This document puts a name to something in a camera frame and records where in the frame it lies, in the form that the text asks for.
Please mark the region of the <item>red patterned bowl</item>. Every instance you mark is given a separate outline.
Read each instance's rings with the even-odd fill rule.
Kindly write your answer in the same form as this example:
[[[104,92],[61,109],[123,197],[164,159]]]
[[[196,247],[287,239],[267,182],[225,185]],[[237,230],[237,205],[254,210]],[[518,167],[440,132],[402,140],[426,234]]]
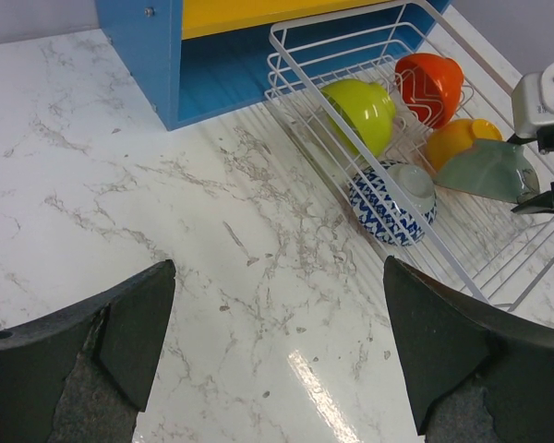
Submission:
[[[434,222],[437,197],[430,175],[407,162],[384,160],[380,165],[425,220],[429,224]],[[387,188],[371,166],[354,176],[348,192],[353,213],[376,240],[388,245],[414,245],[422,240],[425,232],[422,224],[399,202],[399,196]]]

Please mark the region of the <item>pale green celadon bowl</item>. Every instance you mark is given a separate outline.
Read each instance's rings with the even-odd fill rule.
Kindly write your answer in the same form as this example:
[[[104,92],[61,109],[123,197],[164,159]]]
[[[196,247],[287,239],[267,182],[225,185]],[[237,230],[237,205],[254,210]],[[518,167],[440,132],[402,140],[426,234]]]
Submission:
[[[477,139],[449,159],[434,183],[466,194],[519,204],[540,194],[540,184],[524,147],[505,141]]]

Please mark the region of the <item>red orange bowl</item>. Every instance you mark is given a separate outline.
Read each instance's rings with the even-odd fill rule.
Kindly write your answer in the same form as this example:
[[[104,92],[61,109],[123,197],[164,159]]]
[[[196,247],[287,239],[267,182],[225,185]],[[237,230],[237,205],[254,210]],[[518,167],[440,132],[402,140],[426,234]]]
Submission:
[[[421,123],[439,129],[451,121],[464,83],[464,73],[453,59],[409,54],[396,62],[394,72],[403,103]]]

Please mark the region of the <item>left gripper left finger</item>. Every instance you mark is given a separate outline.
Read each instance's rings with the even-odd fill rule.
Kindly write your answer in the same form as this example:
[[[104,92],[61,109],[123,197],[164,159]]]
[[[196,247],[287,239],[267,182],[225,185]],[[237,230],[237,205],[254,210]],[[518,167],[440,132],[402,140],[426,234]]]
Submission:
[[[175,295],[161,261],[0,330],[0,442],[129,442],[151,395]]]

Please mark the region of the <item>lime green bowl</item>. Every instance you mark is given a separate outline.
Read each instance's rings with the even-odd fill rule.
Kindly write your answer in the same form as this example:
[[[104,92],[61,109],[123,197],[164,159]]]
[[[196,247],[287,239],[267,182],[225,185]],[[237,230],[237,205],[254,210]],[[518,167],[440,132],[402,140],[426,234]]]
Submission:
[[[378,82],[355,78],[334,81],[320,91],[371,154],[379,157],[391,141],[396,116],[388,91]]]

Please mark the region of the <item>yellow orange bowl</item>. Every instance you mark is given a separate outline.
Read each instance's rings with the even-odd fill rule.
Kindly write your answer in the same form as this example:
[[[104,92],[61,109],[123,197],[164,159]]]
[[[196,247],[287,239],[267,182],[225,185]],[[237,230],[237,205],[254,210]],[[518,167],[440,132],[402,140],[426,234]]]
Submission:
[[[425,146],[425,157],[434,171],[458,153],[471,148],[475,140],[502,141],[501,132],[485,119],[457,119],[435,130]]]

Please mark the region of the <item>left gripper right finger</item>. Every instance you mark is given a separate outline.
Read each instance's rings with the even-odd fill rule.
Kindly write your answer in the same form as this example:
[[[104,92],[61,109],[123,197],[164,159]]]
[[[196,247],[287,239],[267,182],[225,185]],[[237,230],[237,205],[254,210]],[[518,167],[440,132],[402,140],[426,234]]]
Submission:
[[[384,293],[427,442],[554,442],[554,329],[387,257]]]

